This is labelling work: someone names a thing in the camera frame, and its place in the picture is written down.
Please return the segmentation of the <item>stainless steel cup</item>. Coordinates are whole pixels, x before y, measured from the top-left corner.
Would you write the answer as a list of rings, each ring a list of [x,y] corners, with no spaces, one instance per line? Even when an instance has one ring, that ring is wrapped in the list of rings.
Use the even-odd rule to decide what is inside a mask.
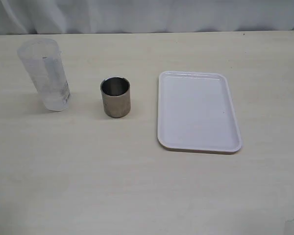
[[[112,118],[122,118],[131,110],[130,83],[126,78],[114,76],[100,85],[105,113]]]

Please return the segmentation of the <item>clear plastic measuring cup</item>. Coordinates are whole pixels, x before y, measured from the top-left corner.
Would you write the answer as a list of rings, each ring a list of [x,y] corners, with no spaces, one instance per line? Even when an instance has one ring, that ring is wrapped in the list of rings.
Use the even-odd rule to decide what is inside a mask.
[[[47,38],[31,39],[18,48],[17,55],[44,106],[50,111],[65,110],[71,93],[58,43]]]

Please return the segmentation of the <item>white rectangular plastic tray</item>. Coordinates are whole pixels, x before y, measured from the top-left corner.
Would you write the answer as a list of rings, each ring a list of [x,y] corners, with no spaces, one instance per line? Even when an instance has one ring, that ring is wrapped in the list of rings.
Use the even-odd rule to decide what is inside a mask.
[[[157,138],[166,149],[236,153],[242,138],[227,79],[164,71],[158,78]]]

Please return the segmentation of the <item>white backdrop curtain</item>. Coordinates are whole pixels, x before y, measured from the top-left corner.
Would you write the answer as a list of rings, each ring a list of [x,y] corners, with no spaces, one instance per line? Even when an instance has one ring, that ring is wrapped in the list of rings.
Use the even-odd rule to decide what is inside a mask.
[[[294,0],[0,0],[0,34],[294,30]]]

